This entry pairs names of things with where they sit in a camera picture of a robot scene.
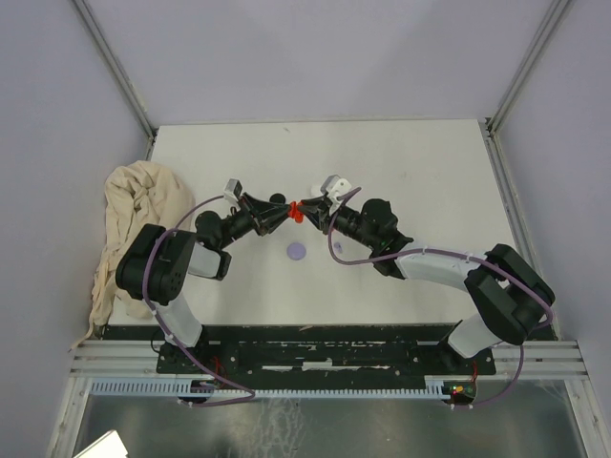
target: purple circle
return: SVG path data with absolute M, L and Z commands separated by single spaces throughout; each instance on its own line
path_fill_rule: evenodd
M 302 260 L 306 257 L 306 248 L 302 243 L 295 241 L 286 247 L 286 255 L 292 260 Z

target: orange object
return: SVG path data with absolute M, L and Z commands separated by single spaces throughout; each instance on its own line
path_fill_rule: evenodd
M 288 217 L 295 219 L 295 222 L 301 224 L 304 221 L 304 214 L 297 209 L 297 205 L 301 205 L 301 202 L 290 202 Z

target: beige cloth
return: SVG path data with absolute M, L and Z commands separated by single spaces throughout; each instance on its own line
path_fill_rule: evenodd
M 127 306 L 127 314 L 149 318 L 148 307 L 136 301 L 115 282 L 116 267 L 146 223 L 170 228 L 194 206 L 187 186 L 170 169 L 155 162 L 139 160 L 132 165 L 116 168 L 106 179 L 106 246 L 95 271 L 92 291 L 93 309 L 87 334 L 73 345 L 89 338 L 95 325 L 108 322 L 117 295 Z M 188 228 L 190 219 L 183 223 Z

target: white table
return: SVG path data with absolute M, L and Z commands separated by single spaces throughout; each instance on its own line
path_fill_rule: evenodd
M 350 121 L 161 127 L 152 160 L 170 167 L 196 201 L 221 194 L 235 177 L 256 198 L 309 198 L 338 174 L 368 198 L 391 202 L 399 229 L 428 245 L 468 251 L 513 244 L 495 178 L 475 120 Z M 209 209 L 228 214 L 225 201 Z M 369 250 L 334 235 L 345 259 Z M 303 260 L 286 255 L 293 241 Z M 305 220 L 274 234 L 251 233 L 227 249 L 224 281 L 188 278 L 183 292 L 205 324 L 451 323 L 474 313 L 468 295 L 425 281 L 385 278 L 371 265 L 335 263 L 326 238 Z M 143 323 L 116 304 L 112 324 Z

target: gray wall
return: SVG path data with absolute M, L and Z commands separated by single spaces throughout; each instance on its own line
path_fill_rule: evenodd
M 90 0 L 156 125 L 483 118 L 550 0 Z
M 67 0 L 0 14 L 0 455 L 43 456 L 86 329 L 105 177 L 145 139 Z
M 611 425 L 611 2 L 575 4 L 501 140 L 562 331 Z

